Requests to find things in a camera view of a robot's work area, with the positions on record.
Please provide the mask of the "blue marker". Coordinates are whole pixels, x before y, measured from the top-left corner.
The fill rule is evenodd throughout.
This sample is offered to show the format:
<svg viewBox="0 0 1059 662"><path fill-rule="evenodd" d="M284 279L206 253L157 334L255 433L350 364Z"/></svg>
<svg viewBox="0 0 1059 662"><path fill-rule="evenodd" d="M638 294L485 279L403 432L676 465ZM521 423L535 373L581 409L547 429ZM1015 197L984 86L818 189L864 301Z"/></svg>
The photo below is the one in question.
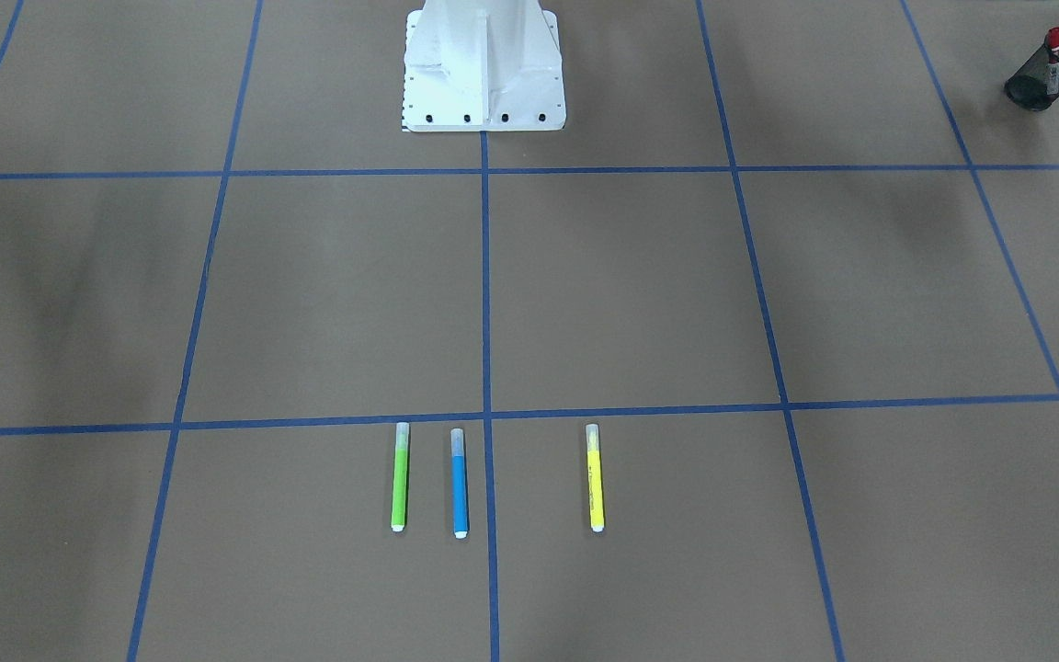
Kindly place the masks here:
<svg viewBox="0 0 1059 662"><path fill-rule="evenodd" d="M468 478L465 431L450 431L450 470L452 471L452 531L455 540L466 540L470 535L468 511Z"/></svg>

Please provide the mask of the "red marker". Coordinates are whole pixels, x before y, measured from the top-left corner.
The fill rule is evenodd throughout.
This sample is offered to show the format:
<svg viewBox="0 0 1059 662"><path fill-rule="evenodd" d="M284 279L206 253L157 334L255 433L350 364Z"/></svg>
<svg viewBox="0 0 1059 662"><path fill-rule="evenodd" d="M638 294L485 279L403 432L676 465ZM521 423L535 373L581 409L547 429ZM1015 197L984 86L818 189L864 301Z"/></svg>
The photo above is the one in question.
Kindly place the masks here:
<svg viewBox="0 0 1059 662"><path fill-rule="evenodd" d="M1059 96L1059 26L1048 29L1043 47L1047 54L1045 93L1055 99Z"/></svg>

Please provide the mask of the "green marker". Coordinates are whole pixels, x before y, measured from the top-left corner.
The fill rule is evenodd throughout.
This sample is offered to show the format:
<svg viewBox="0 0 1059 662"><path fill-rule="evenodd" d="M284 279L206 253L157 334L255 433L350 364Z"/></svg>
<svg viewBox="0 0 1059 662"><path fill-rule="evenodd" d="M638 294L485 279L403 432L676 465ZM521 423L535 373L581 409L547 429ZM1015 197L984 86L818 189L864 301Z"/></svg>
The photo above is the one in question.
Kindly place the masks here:
<svg viewBox="0 0 1059 662"><path fill-rule="evenodd" d="M409 423L395 425L393 448L392 505L390 527L395 533L403 532L407 523L409 494Z"/></svg>

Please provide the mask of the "yellow marker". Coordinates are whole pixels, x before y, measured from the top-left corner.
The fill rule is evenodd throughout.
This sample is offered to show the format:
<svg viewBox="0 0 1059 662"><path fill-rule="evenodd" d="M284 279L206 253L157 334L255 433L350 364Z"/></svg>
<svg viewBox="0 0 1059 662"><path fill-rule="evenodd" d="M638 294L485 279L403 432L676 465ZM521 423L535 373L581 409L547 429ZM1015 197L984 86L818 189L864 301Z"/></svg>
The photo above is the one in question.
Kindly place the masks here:
<svg viewBox="0 0 1059 662"><path fill-rule="evenodd" d="M586 486L589 527L602 533L606 527L604 483L602 483L602 447L599 425L585 426Z"/></svg>

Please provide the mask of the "black mesh pen cup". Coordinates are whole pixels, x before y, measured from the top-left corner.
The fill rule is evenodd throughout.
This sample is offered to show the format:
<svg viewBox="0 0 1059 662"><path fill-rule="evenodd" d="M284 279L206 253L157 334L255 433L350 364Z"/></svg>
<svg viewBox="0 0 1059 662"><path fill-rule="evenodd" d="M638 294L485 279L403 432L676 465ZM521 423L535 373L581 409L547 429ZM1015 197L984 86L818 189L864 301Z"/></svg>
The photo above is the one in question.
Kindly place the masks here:
<svg viewBox="0 0 1059 662"><path fill-rule="evenodd" d="M1041 112L1059 99L1059 26L1048 29L1030 58L1005 80L1004 94L1018 108Z"/></svg>

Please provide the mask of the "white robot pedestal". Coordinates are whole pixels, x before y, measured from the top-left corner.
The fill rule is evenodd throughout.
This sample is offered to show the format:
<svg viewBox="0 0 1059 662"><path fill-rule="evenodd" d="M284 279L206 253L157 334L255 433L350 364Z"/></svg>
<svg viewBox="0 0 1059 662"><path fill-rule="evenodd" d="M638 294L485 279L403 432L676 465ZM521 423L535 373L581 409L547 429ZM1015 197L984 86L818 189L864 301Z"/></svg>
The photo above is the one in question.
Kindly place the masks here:
<svg viewBox="0 0 1059 662"><path fill-rule="evenodd" d="M405 131L559 131L558 17L538 1L426 1L403 34Z"/></svg>

